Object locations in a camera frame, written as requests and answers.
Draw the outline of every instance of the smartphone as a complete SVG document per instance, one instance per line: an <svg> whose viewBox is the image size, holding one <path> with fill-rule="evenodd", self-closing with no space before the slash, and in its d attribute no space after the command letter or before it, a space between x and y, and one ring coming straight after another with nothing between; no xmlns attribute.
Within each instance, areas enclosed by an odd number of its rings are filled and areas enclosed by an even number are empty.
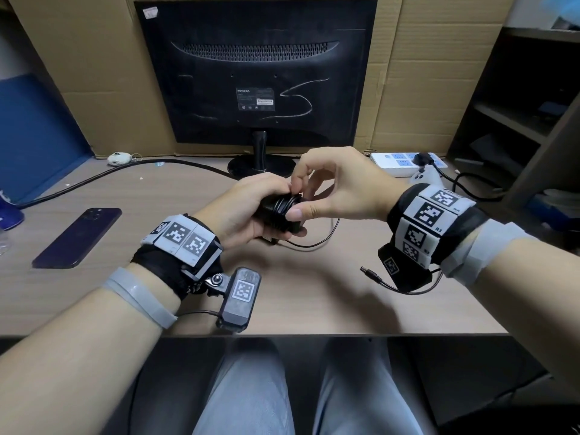
<svg viewBox="0 0 580 435"><path fill-rule="evenodd" d="M121 216L119 208L87 209L34 258L35 269L71 269L87 256Z"/></svg>

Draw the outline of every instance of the power outlet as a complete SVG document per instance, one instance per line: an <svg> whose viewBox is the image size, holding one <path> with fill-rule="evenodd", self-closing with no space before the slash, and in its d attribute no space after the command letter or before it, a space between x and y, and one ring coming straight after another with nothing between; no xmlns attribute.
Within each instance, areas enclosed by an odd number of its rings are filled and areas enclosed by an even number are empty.
<svg viewBox="0 0 580 435"><path fill-rule="evenodd" d="M419 170L419 167L413 163L416 154L418 153L372 153L371 160L394 177L411 177ZM429 153L429 155L435 160L438 168L447 167L445 162L434 153Z"/></svg>

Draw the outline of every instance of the jeans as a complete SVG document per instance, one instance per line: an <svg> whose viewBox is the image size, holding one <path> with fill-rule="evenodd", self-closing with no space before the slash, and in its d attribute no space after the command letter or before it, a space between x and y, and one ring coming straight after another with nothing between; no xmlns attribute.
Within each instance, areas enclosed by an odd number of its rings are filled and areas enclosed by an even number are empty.
<svg viewBox="0 0 580 435"><path fill-rule="evenodd" d="M314 435L422 435L386 348L337 337L321 367ZM239 339L218 367L193 435L294 435L284 367L267 339Z"/></svg>

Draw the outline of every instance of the left hand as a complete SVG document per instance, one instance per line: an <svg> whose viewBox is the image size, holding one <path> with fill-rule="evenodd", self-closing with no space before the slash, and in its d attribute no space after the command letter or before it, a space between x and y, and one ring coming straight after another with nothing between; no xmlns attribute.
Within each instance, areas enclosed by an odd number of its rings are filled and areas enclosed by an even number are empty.
<svg viewBox="0 0 580 435"><path fill-rule="evenodd" d="M285 178L270 172L245 177L193 217L199 219L216 234L224 249L246 244L252 238L262 235L289 240L292 237L290 232L280 232L272 227L264 226L264 223L252 217L262 198L289 192L290 183ZM296 236L305 235L306 230L302 228Z"/></svg>

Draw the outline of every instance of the forearm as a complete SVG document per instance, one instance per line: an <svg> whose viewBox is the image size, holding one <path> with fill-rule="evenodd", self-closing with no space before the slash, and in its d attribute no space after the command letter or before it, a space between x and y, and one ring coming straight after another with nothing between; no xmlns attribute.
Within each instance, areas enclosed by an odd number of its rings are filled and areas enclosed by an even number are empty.
<svg viewBox="0 0 580 435"><path fill-rule="evenodd" d="M470 292L551 373L580 393L580 258L512 241Z"/></svg>
<svg viewBox="0 0 580 435"><path fill-rule="evenodd" d="M127 269L177 311L159 278ZM0 433L98 433L161 331L116 293L90 292L0 357Z"/></svg>

